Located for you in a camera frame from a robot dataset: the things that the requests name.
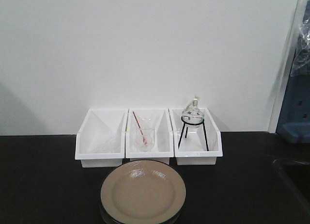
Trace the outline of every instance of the plate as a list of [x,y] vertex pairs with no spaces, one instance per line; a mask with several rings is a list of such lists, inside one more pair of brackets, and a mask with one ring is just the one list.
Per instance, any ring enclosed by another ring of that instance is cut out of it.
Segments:
[[172,221],[183,207],[186,188],[170,166],[137,160],[115,168],[101,187],[102,209],[121,224]]

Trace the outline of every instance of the white plastic bin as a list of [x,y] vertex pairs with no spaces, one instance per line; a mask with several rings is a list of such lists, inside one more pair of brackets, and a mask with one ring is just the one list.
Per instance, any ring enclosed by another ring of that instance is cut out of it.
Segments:
[[[133,116],[133,111],[142,128],[146,124],[154,128],[154,146],[149,152],[143,152],[137,146],[137,134],[139,132],[137,132],[137,122]],[[130,109],[126,132],[126,158],[130,160],[149,159],[169,164],[170,157],[173,157],[173,131],[168,109]]]
[[126,110],[89,109],[77,133],[76,160],[82,167],[115,167],[125,157]]
[[187,138],[185,127],[180,148],[178,147],[183,127],[182,109],[169,109],[174,133],[174,155],[178,165],[214,165],[217,157],[223,156],[220,131],[208,109],[200,110],[204,113],[209,151],[206,149],[202,125],[198,128],[188,128]]

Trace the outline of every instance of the sink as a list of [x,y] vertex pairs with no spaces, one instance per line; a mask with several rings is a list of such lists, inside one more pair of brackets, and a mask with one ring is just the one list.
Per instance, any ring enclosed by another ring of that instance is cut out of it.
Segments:
[[283,169],[310,203],[310,164],[296,163],[283,165]]
[[273,165],[310,215],[310,162],[279,159]]

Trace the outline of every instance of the black countertop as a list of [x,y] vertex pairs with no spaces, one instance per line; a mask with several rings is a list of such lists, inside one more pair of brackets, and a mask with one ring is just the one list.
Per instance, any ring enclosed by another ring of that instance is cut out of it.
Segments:
[[[173,166],[184,178],[178,224],[309,224],[273,162],[310,161],[309,145],[265,132],[222,133],[216,165]],[[0,137],[1,224],[101,224],[100,184],[112,168],[82,168],[75,136]]]

